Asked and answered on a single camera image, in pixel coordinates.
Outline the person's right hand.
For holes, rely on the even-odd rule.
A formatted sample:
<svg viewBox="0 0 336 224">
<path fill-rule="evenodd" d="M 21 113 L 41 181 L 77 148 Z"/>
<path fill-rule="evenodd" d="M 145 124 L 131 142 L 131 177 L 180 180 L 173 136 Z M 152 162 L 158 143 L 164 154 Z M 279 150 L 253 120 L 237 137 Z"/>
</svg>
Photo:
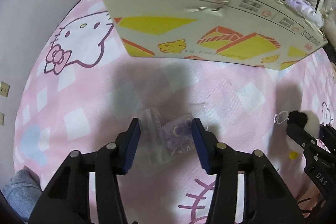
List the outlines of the person's right hand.
<svg viewBox="0 0 336 224">
<path fill-rule="evenodd" d="M 299 208 L 307 211 L 311 211 L 322 200 L 323 195 L 315 185 L 307 188 L 307 190 L 297 198 Z"/>
</svg>

